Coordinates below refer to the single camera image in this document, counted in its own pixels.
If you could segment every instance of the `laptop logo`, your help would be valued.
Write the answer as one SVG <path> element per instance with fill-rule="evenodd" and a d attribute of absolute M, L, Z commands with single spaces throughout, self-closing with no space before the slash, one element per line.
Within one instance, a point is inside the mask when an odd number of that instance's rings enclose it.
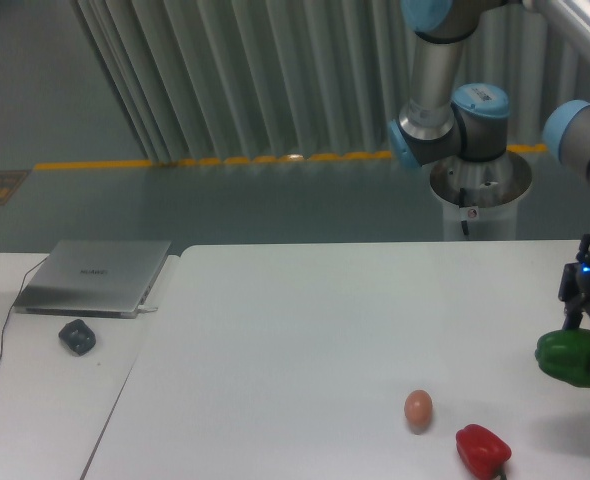
<path fill-rule="evenodd" d="M 79 273 L 82 275 L 106 275 L 108 270 L 80 270 Z"/>

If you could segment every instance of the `green bell pepper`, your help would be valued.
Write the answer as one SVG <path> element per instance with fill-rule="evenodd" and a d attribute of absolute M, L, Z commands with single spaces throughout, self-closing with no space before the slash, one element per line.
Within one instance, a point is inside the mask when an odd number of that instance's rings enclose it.
<path fill-rule="evenodd" d="M 535 350 L 539 368 L 575 387 L 590 388 L 590 330 L 558 330 L 540 337 Z"/>

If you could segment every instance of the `gray floor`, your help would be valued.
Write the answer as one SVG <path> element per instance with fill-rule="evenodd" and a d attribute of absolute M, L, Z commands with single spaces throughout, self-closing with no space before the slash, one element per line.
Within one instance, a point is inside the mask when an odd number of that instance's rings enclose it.
<path fill-rule="evenodd" d="M 575 239 L 590 190 L 552 159 L 531 158 L 519 239 Z M 0 251 L 48 252 L 69 239 L 197 244 L 440 241 L 428 170 L 396 162 L 34 171 L 0 207 Z"/>
<path fill-rule="evenodd" d="M 0 0 L 0 170 L 143 153 L 71 1 Z M 518 238 L 579 238 L 590 191 L 548 157 Z M 195 244 L 438 241 L 428 171 L 392 161 L 34 171 L 0 207 L 0 252 L 62 238 Z"/>

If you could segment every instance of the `yellow floor line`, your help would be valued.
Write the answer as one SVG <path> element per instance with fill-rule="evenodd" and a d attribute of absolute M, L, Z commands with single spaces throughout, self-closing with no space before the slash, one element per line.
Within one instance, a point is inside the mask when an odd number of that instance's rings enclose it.
<path fill-rule="evenodd" d="M 508 150 L 514 153 L 541 153 L 546 151 L 546 145 L 509 145 Z M 220 161 L 218 158 L 202 158 L 194 160 L 187 158 L 168 165 L 158 165 L 150 160 L 109 160 L 99 162 L 52 162 L 38 163 L 33 170 L 89 170 L 101 168 L 150 168 L 150 167 L 196 167 L 210 165 L 250 165 L 256 163 L 287 163 L 287 162 L 344 162 L 347 160 L 390 160 L 393 155 L 388 150 L 375 153 L 351 152 L 346 155 L 335 153 L 317 153 L 305 159 L 301 155 L 284 155 L 282 157 L 261 156 L 250 160 L 247 157 L 230 157 Z"/>

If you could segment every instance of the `metal pipe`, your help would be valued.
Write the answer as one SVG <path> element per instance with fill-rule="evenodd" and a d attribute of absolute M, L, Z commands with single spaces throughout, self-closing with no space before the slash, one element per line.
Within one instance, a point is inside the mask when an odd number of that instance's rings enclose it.
<path fill-rule="evenodd" d="M 535 0 L 535 10 L 590 62 L 590 0 Z"/>
<path fill-rule="evenodd" d="M 409 135 L 433 140 L 452 128 L 451 94 L 462 49 L 463 42 L 434 44 L 417 38 L 410 99 L 400 116 Z"/>

